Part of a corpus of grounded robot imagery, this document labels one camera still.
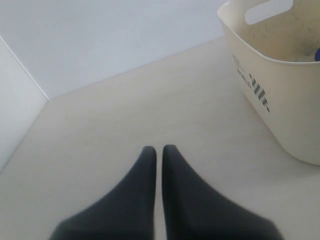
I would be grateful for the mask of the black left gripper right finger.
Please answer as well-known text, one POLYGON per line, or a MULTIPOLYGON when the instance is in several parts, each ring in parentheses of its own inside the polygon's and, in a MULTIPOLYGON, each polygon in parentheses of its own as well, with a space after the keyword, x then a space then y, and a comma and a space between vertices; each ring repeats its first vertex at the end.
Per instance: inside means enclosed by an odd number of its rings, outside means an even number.
POLYGON ((281 240, 275 224, 224 197, 175 145, 162 152, 162 202, 169 240, 281 240))

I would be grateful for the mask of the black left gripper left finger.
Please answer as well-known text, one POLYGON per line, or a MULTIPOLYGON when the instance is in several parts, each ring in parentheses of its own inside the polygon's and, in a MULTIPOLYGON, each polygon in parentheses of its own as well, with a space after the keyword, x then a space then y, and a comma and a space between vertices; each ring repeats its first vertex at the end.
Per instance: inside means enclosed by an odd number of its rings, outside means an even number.
POLYGON ((125 177, 103 198, 63 220, 52 240, 153 240, 157 153, 145 146, 125 177))

